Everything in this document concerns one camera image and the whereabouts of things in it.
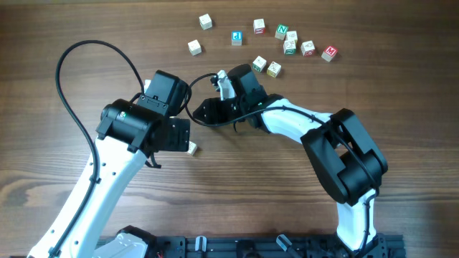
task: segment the wooden table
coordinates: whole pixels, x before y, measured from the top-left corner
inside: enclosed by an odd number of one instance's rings
[[[353,110],[389,162],[375,225],[403,234],[409,257],[459,256],[459,8],[446,1],[164,1],[145,4],[0,6],[0,255],[27,254],[54,221],[89,155],[57,96],[54,73],[71,44],[121,48],[143,79],[158,69],[191,82],[258,56],[282,65],[257,74],[268,93],[311,110]],[[203,31],[198,17],[214,26]],[[254,19],[268,31],[254,35]],[[287,24],[320,56],[284,56],[275,28]],[[230,33],[244,35],[232,47]],[[198,39],[193,57],[187,43]],[[91,135],[100,111],[138,83],[113,50],[84,46],[66,59],[62,87]],[[194,87],[194,110],[216,97]],[[191,126],[194,157],[159,153],[118,202],[103,235],[129,224],[156,235],[333,233],[336,204],[303,146],[239,124]]]

